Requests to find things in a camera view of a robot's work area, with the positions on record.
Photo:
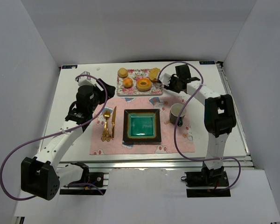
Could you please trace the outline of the seeded bread slice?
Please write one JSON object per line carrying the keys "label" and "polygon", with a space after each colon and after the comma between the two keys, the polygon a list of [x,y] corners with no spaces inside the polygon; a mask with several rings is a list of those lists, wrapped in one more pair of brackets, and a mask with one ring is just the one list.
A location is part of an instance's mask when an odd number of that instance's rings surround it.
{"label": "seeded bread slice", "polygon": [[157,77],[160,73],[159,68],[152,68],[149,72],[148,78],[150,79],[151,82],[157,82]]}

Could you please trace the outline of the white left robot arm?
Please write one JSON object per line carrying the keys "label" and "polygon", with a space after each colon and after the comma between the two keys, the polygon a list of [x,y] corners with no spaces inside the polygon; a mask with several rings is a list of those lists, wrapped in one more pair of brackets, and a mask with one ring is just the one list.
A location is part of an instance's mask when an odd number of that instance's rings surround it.
{"label": "white left robot arm", "polygon": [[98,105],[115,95],[116,88],[99,80],[98,84],[81,84],[76,100],[70,105],[61,133],[33,158],[26,157],[21,163],[21,190],[34,196],[51,200],[63,186],[84,186],[89,184],[89,167],[72,162],[58,168],[74,141],[79,138],[93,119]]}

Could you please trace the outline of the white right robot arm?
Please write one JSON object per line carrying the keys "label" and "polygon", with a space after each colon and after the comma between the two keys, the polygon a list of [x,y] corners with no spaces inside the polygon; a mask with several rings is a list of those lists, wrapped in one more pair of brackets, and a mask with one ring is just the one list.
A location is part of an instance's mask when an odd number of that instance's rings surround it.
{"label": "white right robot arm", "polygon": [[209,133],[208,148],[202,172],[209,178],[219,176],[224,171],[223,159],[226,141],[236,126],[236,116],[232,96],[220,95],[206,85],[201,72],[192,64],[182,62],[175,67],[175,74],[158,74],[157,80],[166,90],[190,95],[204,106],[204,126]]}

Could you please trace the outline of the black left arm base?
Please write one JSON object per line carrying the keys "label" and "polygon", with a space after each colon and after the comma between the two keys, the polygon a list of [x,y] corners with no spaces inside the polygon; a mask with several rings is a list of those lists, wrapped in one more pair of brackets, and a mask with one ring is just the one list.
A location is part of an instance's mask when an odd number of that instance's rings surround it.
{"label": "black left arm base", "polygon": [[57,169],[61,195],[103,196],[108,186],[109,174],[91,171],[84,163],[74,162]]}

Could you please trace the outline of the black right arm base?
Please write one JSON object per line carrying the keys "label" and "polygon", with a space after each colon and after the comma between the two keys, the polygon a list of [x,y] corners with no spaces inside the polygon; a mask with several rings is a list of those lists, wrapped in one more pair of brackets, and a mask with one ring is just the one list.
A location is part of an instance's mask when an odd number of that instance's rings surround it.
{"label": "black right arm base", "polygon": [[227,173],[222,166],[209,170],[203,166],[201,171],[185,172],[181,181],[186,184],[187,198],[231,197]]}

